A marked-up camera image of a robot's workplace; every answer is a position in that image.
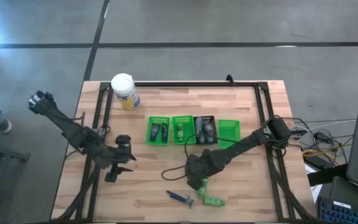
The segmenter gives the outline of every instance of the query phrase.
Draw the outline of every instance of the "wooden table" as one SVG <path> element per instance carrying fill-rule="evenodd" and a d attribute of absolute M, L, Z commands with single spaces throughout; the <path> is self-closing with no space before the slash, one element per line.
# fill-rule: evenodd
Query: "wooden table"
<path fill-rule="evenodd" d="M 84 82 L 78 103 L 77 116 L 86 113 L 85 125 L 91 126 L 100 82 Z M 291 108 L 283 81 L 268 81 L 275 114 L 291 117 Z M 109 125 L 112 131 L 106 144 L 114 146 L 119 134 L 132 138 L 132 153 L 137 161 L 123 166 L 134 170 L 119 175 L 116 183 L 107 183 L 102 170 L 94 211 L 95 222 L 255 222 L 276 221 L 272 187 L 264 147 L 255 147 L 237 156 L 220 173 L 209 178 L 207 195 L 226 201 L 221 208 L 203 206 L 196 192 L 186 184 L 186 179 L 166 181 L 161 178 L 165 169 L 183 165 L 186 157 L 183 146 L 150 146 L 145 144 L 149 116 L 177 116 L 192 114 L 214 115 L 217 119 L 238 119 L 242 138 L 260 127 L 255 91 L 251 87 L 138 87 L 141 107 L 125 111 L 114 96 Z M 293 121 L 287 125 L 292 128 Z M 200 153 L 205 146 L 189 146 L 189 153 Z M 217 145 L 208 146 L 217 149 Z M 288 147 L 284 157 L 290 188 L 300 203 L 312 215 L 315 208 L 306 170 L 297 147 Z M 80 189 L 85 156 L 71 155 L 64 163 L 60 185 L 52 212 L 58 217 Z M 167 173 L 174 178 L 183 175 L 183 169 Z M 195 206 L 190 209 L 168 197 L 166 190 L 180 195 L 190 195 Z M 280 192 L 283 209 L 285 199 Z M 88 211 L 85 201 L 83 215 Z"/>

